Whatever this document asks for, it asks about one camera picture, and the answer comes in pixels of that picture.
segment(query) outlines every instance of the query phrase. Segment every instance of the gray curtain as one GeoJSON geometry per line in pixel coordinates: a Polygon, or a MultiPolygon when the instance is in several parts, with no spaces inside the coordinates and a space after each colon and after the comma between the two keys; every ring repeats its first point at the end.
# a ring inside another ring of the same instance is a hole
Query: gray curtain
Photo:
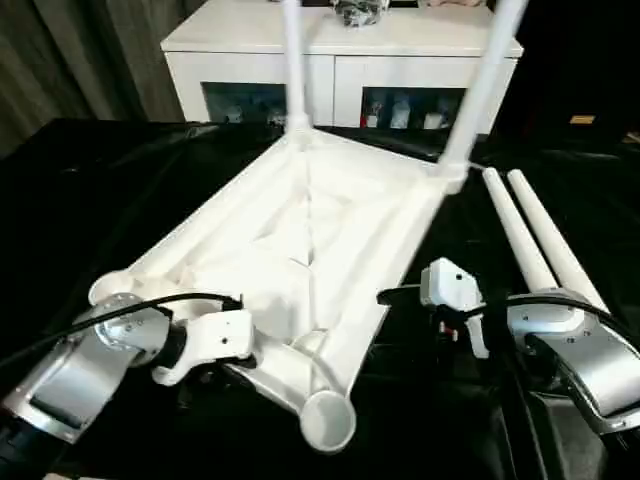
{"type": "Polygon", "coordinates": [[[204,1],[1,1],[0,158],[54,118],[183,120],[160,42],[204,1]]]}

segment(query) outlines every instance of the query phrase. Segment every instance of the black cable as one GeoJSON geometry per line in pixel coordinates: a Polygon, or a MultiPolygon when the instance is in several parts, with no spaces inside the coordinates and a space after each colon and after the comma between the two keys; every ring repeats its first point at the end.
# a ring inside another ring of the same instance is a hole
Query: black cable
{"type": "Polygon", "coordinates": [[[30,355],[31,353],[46,347],[47,345],[54,343],[61,338],[64,338],[73,333],[84,330],[85,328],[92,327],[93,325],[97,325],[98,323],[106,322],[107,320],[112,320],[117,317],[121,317],[123,315],[128,315],[130,313],[139,312],[140,310],[144,310],[145,308],[153,308],[158,307],[159,305],[163,305],[165,303],[178,302],[181,300],[216,300],[218,302],[222,302],[227,309],[237,309],[242,308],[242,301],[231,298],[227,295],[220,295],[217,293],[179,293],[176,295],[168,295],[166,297],[158,297],[152,300],[145,300],[140,303],[136,303],[134,305],[129,305],[128,307],[119,308],[118,310],[113,310],[111,312],[98,315],[97,317],[92,317],[82,322],[78,322],[74,325],[71,325],[68,328],[60,330],[59,332],[52,333],[51,335],[47,335],[46,337],[33,342],[31,345],[28,345],[15,353],[12,353],[8,357],[5,357],[3,360],[0,360],[0,369],[20,360],[21,358],[30,355]]]}
{"type": "MultiPolygon", "coordinates": [[[[633,334],[633,332],[631,332],[631,330],[629,330],[625,326],[624,323],[622,323],[616,317],[611,315],[609,312],[606,312],[601,308],[595,307],[590,303],[583,302],[581,300],[575,300],[573,298],[555,297],[555,296],[548,296],[548,295],[530,295],[530,296],[522,296],[522,297],[511,297],[498,303],[502,303],[504,307],[516,307],[520,305],[561,305],[565,307],[578,308],[587,313],[596,315],[603,324],[605,324],[607,327],[613,330],[618,331],[618,333],[620,333],[628,341],[631,341],[636,336],[635,334],[633,334]]],[[[479,307],[476,307],[464,312],[464,316],[466,318],[475,317],[476,315],[484,313],[484,311],[487,308],[488,308],[487,305],[480,305],[479,307]]]]}
{"type": "MultiPolygon", "coordinates": [[[[406,290],[410,289],[413,286],[406,286],[406,290]]],[[[393,303],[393,298],[398,293],[398,289],[392,288],[388,290],[383,290],[378,293],[378,303],[380,305],[391,305],[393,303]]],[[[489,304],[480,305],[479,307],[473,308],[471,310],[467,310],[466,312],[460,312],[460,314],[468,319],[471,317],[475,317],[476,315],[481,315],[485,313],[485,311],[489,308],[494,307],[516,307],[520,305],[561,305],[565,307],[573,307],[583,310],[587,313],[591,313],[596,315],[598,319],[605,324],[607,327],[618,331],[624,338],[631,342],[632,339],[636,337],[634,333],[629,330],[625,326],[623,322],[615,318],[609,312],[606,312],[598,307],[591,305],[590,303],[583,302],[581,300],[575,300],[569,297],[557,297],[551,295],[526,295],[519,297],[510,297],[505,300],[501,300],[498,302],[491,302],[489,304]]]]}

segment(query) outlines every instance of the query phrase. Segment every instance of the black tablecloth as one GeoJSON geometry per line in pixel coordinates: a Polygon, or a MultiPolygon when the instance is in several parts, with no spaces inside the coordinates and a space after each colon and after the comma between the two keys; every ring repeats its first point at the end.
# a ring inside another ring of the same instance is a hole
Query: black tablecloth
{"type": "MultiPolygon", "coordinates": [[[[427,160],[443,144],[425,132],[332,131],[427,160]]],[[[68,324],[87,307],[93,280],[126,267],[279,135],[249,126],[59,120],[0,162],[3,354],[68,324]]],[[[640,152],[484,143],[474,162],[524,170],[607,305],[635,328],[640,152]]],[[[445,201],[405,281],[418,282],[441,256],[473,273],[485,296],[526,291],[478,169],[445,201]]],[[[443,377],[428,353],[425,315],[414,304],[390,312],[353,391],[356,436],[339,455],[311,452],[296,418],[248,388],[214,380],[167,389],[141,370],[131,371],[60,468],[113,478],[352,468],[432,478],[613,475],[600,440],[566,398],[533,392],[522,411],[505,400],[500,376],[482,374],[468,352],[443,377]]],[[[34,360],[3,372],[3,391],[34,360]]]]}

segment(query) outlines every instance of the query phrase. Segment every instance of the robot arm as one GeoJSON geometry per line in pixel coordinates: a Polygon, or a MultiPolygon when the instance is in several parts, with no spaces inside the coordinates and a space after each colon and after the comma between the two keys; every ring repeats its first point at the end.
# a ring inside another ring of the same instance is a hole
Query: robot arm
{"type": "MultiPolygon", "coordinates": [[[[116,294],[76,323],[141,302],[116,294]]],[[[182,322],[171,316],[165,308],[143,308],[58,342],[3,401],[11,419],[0,432],[0,478],[42,478],[93,423],[130,367],[151,367],[154,380],[170,386],[197,365],[251,355],[246,310],[223,308],[182,322]]]]}
{"type": "MultiPolygon", "coordinates": [[[[482,295],[475,278],[447,259],[434,261],[422,274],[419,286],[423,305],[446,306],[460,317],[469,332],[474,355],[490,355],[489,334],[479,312],[482,295]]],[[[381,292],[380,303],[392,301],[398,289],[381,292]]],[[[640,353],[611,326],[606,315],[565,289],[549,289],[510,297],[506,302],[507,327],[516,348],[527,356],[554,362],[568,394],[599,435],[640,427],[640,353]]]]}

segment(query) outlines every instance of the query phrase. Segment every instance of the white cylindrical leg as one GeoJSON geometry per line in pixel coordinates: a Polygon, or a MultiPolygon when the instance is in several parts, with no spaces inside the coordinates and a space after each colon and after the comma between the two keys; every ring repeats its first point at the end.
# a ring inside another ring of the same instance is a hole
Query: white cylindrical leg
{"type": "Polygon", "coordinates": [[[287,59],[287,129],[309,126],[304,108],[304,50],[299,0],[284,0],[285,58],[287,59]]]}
{"type": "Polygon", "coordinates": [[[313,448],[337,453],[356,431],[356,412],[347,397],[322,390],[305,402],[300,412],[300,428],[313,448]]]}
{"type": "Polygon", "coordinates": [[[495,168],[482,174],[529,290],[557,287],[555,278],[495,168]]]}
{"type": "Polygon", "coordinates": [[[526,6],[527,0],[498,2],[487,49],[480,60],[474,80],[462,100],[447,146],[440,158],[439,166],[444,175],[450,174],[452,177],[461,175],[461,180],[464,181],[478,126],[486,113],[486,105],[493,92],[498,71],[509,44],[518,30],[526,6]]]}
{"type": "Polygon", "coordinates": [[[522,172],[512,170],[507,178],[562,286],[584,295],[591,304],[608,311],[582,265],[522,172]]]}

